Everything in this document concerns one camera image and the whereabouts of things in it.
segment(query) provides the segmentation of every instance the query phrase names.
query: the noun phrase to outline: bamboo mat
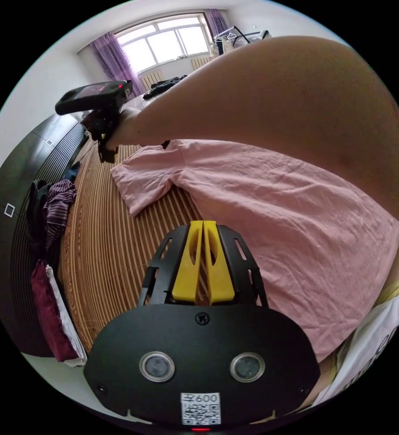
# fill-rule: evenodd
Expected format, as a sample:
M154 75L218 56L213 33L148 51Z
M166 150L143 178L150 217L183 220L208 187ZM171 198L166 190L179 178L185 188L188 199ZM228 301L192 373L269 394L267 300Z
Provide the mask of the bamboo mat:
M137 97L127 105L143 108ZM120 147L115 164L138 146ZM112 319L136 307L146 268L164 236L180 225L201 219L184 190L173 187L137 217L128 214L110 174L100 163L97 146L82 161L77 196L62 240L59 276L77 333L90 351L97 334ZM199 304L207 303L204 269Z

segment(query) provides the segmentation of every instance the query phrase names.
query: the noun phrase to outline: hand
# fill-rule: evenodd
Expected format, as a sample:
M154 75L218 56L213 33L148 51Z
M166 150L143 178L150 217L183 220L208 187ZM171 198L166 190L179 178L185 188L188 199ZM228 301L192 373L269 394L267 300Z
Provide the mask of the hand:
M134 124L141 111L128 107L120 113L120 122L111 138L106 143L109 151L115 151L119 145L139 145L139 139Z

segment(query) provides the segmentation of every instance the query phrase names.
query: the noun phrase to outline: pink shirt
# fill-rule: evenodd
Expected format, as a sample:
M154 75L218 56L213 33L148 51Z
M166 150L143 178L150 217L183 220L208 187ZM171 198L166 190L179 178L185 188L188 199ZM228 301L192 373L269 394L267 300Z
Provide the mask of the pink shirt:
M132 216L175 184L203 219L240 233L270 308L301 326L318 361L368 314L399 246L399 223L358 188L249 145L174 140L138 150L112 175Z

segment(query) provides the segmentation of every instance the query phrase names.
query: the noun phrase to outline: window frame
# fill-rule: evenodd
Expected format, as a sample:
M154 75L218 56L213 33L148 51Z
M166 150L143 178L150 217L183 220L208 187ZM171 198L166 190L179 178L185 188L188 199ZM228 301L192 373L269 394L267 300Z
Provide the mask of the window frame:
M175 19L182 19L182 18L198 18L199 23L198 24L186 24L186 25L183 25L183 26L176 26L176 27L172 27L172 28L168 28L168 29L159 30L158 24L163 23L165 21L173 21ZM149 20L149 21L144 21L143 23L137 24L137 25L135 25L133 27L129 27L129 28L124 29L124 30L122 30L120 32L116 32L115 33L115 37L117 39L121 38L122 36L124 36L124 35L126 35L126 34L128 34L130 32L142 29L144 27L148 27L150 25L154 26L154 28L156 29L155 32L147 34L147 35L138 36L137 38L131 39L131 40L121 44L121 47L124 49L124 47L126 45L132 44L133 42L136 42L136 41L139 41L141 39L144 39L146 44L147 44L147 46L148 46L148 48L150 49L150 52L151 52L151 54L153 56L155 65L153 65L151 67L148 67L148 68L145 68L145 69L142 69L140 71L137 71L136 73L138 75L139 74L143 74L143 73L145 73L145 72L147 72L149 70L152 70L154 68L158 68L160 65L165 65L166 63L174 62L175 60L185 59L185 58L194 58L194 57L197 57L197 56L204 56L204 55L210 54L209 50L204 51L202 53L187 54L187 50L186 50L186 47L185 47L185 45L183 43L183 39L180 36L180 33L178 32L179 29L186 29L186 28L191 28L191 27L199 27L201 29L201 32L202 32L203 36L204 36L204 41L206 42L206 44L208 46L210 46L210 44L212 43L210 29L209 29L209 25L208 25L207 19L206 19L206 17L205 17L203 12L189 13L189 14L175 14L175 15L169 15L169 16L165 16L165 17L161 17L161 18L152 19L152 20ZM167 60L165 62L160 62L159 63L157 61L157 58L156 58L156 55L155 55L153 49L151 48L151 45L150 45L150 43L148 41L148 38L150 36L158 35L158 34L165 33L165 32L170 32L170 31L174 31L175 37L177 38L177 42L178 42L178 44L179 44L179 46L181 48L182 55L181 55L181 57L179 57L177 59Z

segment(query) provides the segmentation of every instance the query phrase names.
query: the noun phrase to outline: device screen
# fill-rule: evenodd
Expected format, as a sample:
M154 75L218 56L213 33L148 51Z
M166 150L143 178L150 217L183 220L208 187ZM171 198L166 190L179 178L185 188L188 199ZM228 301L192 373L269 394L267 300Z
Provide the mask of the device screen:
M104 89L106 89L106 85L102 84L95 84L95 85L89 85L83 88L75 97L74 99L77 100L78 98L83 97L90 97L91 95L98 95L101 94Z

